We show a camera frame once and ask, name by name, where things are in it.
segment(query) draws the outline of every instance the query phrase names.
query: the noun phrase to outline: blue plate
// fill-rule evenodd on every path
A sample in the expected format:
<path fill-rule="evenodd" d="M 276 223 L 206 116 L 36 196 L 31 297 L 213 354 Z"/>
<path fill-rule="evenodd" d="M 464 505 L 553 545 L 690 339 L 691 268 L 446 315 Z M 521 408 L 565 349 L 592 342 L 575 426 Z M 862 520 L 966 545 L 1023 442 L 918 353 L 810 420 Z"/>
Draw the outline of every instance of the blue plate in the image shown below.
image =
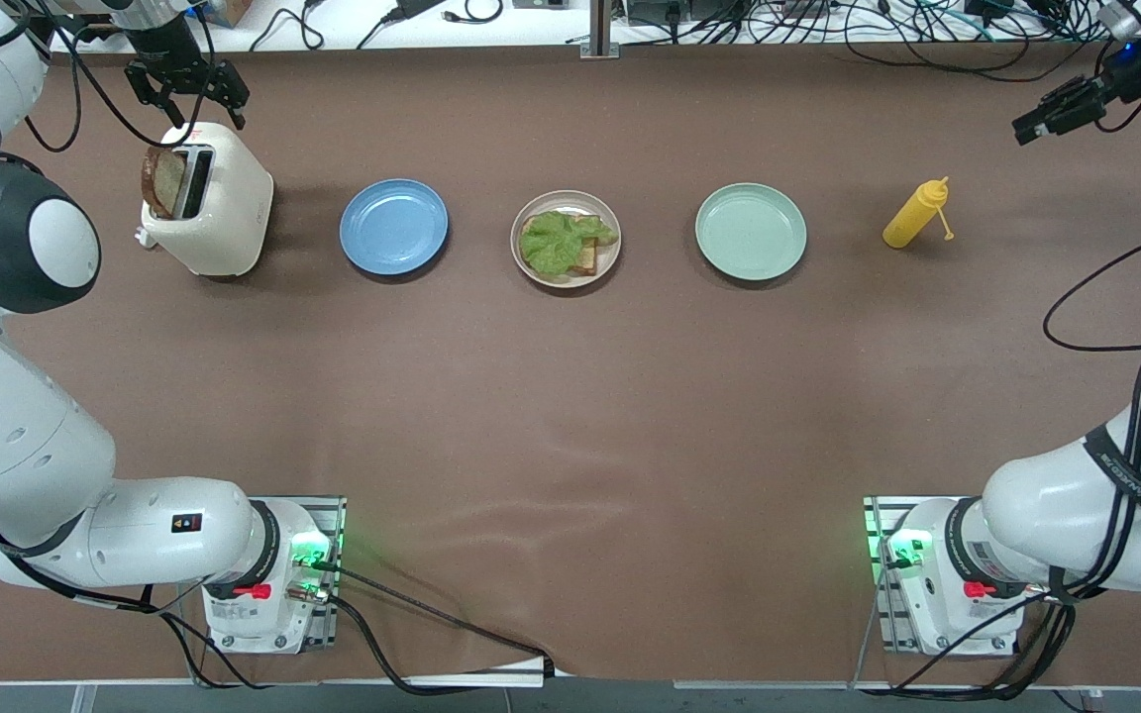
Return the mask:
<path fill-rule="evenodd" d="M 374 183 L 341 214 L 346 258 L 377 275 L 424 266 L 447 240 L 447 206 L 429 185 L 408 179 Z"/>

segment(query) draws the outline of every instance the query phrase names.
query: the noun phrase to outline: bread slice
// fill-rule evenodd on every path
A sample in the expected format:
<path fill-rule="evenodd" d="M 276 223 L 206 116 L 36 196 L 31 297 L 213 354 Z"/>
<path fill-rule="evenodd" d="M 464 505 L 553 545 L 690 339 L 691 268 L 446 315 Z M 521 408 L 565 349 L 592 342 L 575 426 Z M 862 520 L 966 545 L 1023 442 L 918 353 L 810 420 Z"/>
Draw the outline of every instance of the bread slice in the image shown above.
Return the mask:
<path fill-rule="evenodd" d="M 583 243 L 580 258 L 575 259 L 574 266 L 567 270 L 570 274 L 591 276 L 597 274 L 597 238 L 590 237 Z"/>
<path fill-rule="evenodd" d="M 144 167 L 139 172 L 139 188 L 144 202 L 161 218 L 173 218 L 173 206 L 178 192 L 183 189 L 183 177 L 187 161 L 168 148 L 148 147 L 144 154 Z"/>

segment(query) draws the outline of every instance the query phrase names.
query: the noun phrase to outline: white plate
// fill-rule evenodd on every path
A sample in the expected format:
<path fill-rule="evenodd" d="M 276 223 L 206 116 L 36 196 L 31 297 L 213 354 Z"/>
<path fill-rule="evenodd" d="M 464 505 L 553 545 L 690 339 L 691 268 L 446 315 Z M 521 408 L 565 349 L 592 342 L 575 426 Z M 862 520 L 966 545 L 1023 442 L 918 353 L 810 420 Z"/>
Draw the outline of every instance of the white plate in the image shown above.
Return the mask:
<path fill-rule="evenodd" d="M 531 266 L 527 266 L 526 260 L 521 258 L 521 248 L 519 246 L 521 224 L 527 218 L 539 216 L 540 213 L 548 213 L 549 211 L 558 211 L 570 216 L 597 216 L 601 218 L 602 222 L 606 222 L 608 229 L 615 230 L 620 235 L 620 240 L 614 241 L 614 243 L 597 248 L 597 274 L 549 276 L 541 275 L 531 269 Z M 620 218 L 615 217 L 614 211 L 602 200 L 594 197 L 594 195 L 589 195 L 588 193 L 583 193 L 583 191 L 553 191 L 532 200 L 517 213 L 508 242 L 513 253 L 513 261 L 517 262 L 519 269 L 526 273 L 526 276 L 531 279 L 540 284 L 547 284 L 549 287 L 574 289 L 583 287 L 583 285 L 590 282 L 601 279 L 602 275 L 610 272 L 610 267 L 615 267 L 615 260 L 620 257 L 620 249 L 622 243 L 624 243 L 624 230 L 620 229 Z"/>

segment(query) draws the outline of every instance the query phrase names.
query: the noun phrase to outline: plate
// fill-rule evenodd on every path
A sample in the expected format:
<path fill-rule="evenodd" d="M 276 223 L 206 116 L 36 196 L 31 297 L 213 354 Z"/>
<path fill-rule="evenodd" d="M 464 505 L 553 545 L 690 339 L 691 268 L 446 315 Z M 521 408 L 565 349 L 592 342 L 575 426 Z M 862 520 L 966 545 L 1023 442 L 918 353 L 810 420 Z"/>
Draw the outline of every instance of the plate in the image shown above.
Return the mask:
<path fill-rule="evenodd" d="M 616 240 L 615 243 L 597 249 L 597 274 L 550 276 L 541 275 L 531 269 L 531 266 L 527 266 L 526 260 L 521 258 L 521 248 L 519 246 L 521 224 L 527 218 L 549 211 L 558 211 L 572 216 L 597 216 L 601 218 L 602 222 L 606 222 L 608 229 L 615 230 L 620 235 L 620 240 Z M 583 287 L 583 285 L 590 282 L 601 279 L 602 275 L 610 272 L 610 267 L 615 267 L 615 260 L 620 258 L 620 249 L 623 243 L 624 230 L 620 229 L 620 218 L 615 217 L 615 212 L 601 198 L 598 198 L 597 195 L 583 193 L 583 191 L 553 191 L 552 193 L 540 195 L 539 198 L 532 200 L 517 213 L 517 218 L 513 220 L 513 229 L 510 232 L 510 250 L 512 250 L 513 261 L 517 262 L 519 269 L 531 279 L 553 289 Z"/>
<path fill-rule="evenodd" d="M 795 203 L 778 189 L 735 183 L 698 208 L 695 235 L 702 256 L 726 275 L 767 281 L 804 256 L 807 226 Z"/>
<path fill-rule="evenodd" d="M 429 185 L 411 179 L 374 183 L 341 214 L 346 258 L 377 275 L 403 275 L 438 256 L 447 240 L 447 206 Z"/>

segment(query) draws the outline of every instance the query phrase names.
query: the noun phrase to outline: plate with sandwich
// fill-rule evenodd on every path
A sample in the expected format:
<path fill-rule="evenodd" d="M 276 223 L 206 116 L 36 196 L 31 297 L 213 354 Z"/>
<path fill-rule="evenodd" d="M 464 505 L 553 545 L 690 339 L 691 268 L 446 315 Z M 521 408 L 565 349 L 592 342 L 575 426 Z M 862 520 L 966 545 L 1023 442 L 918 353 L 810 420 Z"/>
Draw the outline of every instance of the plate with sandwich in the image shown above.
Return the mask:
<path fill-rule="evenodd" d="M 553 191 L 517 214 L 510 248 L 531 279 L 575 289 L 610 272 L 621 241 L 620 218 L 602 200 L 580 191 Z"/>

